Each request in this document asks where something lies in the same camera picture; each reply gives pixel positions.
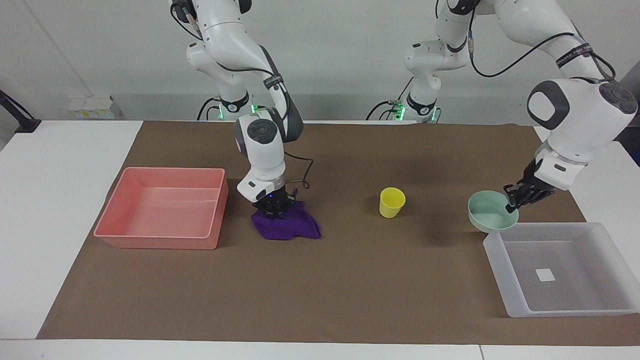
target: green bowl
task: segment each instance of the green bowl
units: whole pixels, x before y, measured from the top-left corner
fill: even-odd
[[[518,222],[518,210],[509,214],[508,200],[503,193],[484,190],[469,198],[469,220],[483,233],[495,234],[505,231]]]

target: yellow plastic cup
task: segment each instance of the yellow plastic cup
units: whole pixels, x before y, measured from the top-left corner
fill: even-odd
[[[404,206],[406,197],[397,188],[386,188],[380,193],[380,215],[385,218],[394,218]]]

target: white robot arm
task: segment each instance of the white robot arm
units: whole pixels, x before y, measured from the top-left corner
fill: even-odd
[[[542,200],[556,188],[569,189],[595,153],[634,118],[636,99],[613,76],[603,73],[596,62],[600,57],[556,0],[444,2],[436,27],[441,39],[415,44],[405,56],[405,65],[416,77],[406,100],[409,107],[421,117],[430,117],[440,89],[434,72],[468,64],[473,57],[473,16],[476,12],[495,13],[509,39],[551,55],[565,77],[540,83],[529,96],[529,115],[551,135],[536,152],[523,178],[516,185],[504,187],[509,199],[507,210],[513,212]]]
[[[303,121],[267,50],[248,35],[241,14],[251,0],[172,0],[172,11],[194,25],[202,44],[191,44],[189,62],[216,80],[225,117],[237,117],[238,149],[251,169],[237,186],[245,198],[267,214],[279,215],[294,204],[285,189],[283,143],[298,139]],[[258,74],[275,103],[253,113],[251,95],[237,72]]]

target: brown table mat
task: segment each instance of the brown table mat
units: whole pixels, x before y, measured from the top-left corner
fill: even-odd
[[[287,150],[316,159],[299,199],[323,239],[280,242],[256,233],[235,191],[248,162],[231,124],[145,122],[123,168],[227,170],[220,246],[125,250],[89,235],[38,338],[640,345],[640,315],[508,318],[467,200],[517,181],[539,144],[518,126],[307,125]],[[306,166],[287,164],[290,178]],[[408,198],[393,220],[377,214],[386,186]],[[584,218],[558,192],[521,221]]]

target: white square label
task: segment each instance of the white square label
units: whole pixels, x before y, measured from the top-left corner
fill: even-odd
[[[536,269],[536,274],[538,274],[541,282],[556,281],[556,277],[554,273],[551,272],[551,269]]]

